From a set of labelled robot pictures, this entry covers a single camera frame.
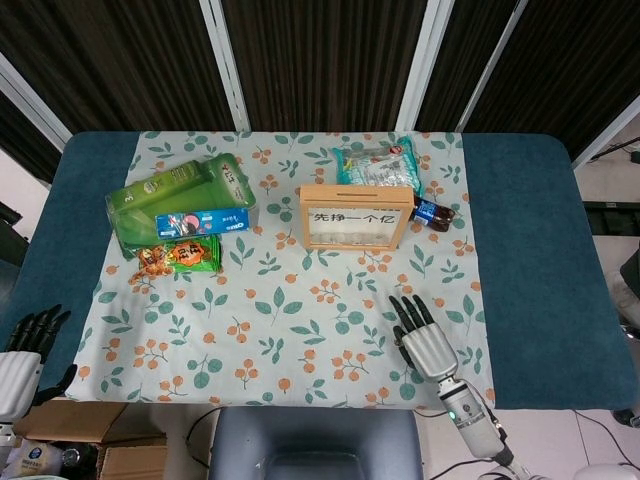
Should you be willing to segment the left five-finger robot hand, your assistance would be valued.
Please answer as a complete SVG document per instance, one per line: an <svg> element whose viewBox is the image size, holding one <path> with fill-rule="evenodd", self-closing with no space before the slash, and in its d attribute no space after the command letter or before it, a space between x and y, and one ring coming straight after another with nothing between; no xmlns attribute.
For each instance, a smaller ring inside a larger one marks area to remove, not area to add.
<svg viewBox="0 0 640 480"><path fill-rule="evenodd" d="M13 424L27 415L33 406L61 396L71 385L78 366L71 364L53 387L39 389L44 365L56 337L70 318L57 304L18 321L1 352L1 423Z"/></svg>

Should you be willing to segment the right five-finger robot hand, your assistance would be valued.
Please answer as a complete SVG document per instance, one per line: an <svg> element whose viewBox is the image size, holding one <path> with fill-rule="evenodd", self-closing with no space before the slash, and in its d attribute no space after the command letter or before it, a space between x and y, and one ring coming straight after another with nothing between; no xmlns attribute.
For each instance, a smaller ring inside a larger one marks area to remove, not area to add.
<svg viewBox="0 0 640 480"><path fill-rule="evenodd" d="M393 327L395 344L408 366L431 383L452 379L458 369L456 354L424 301L418 295L388 299L400 322Z"/></svg>

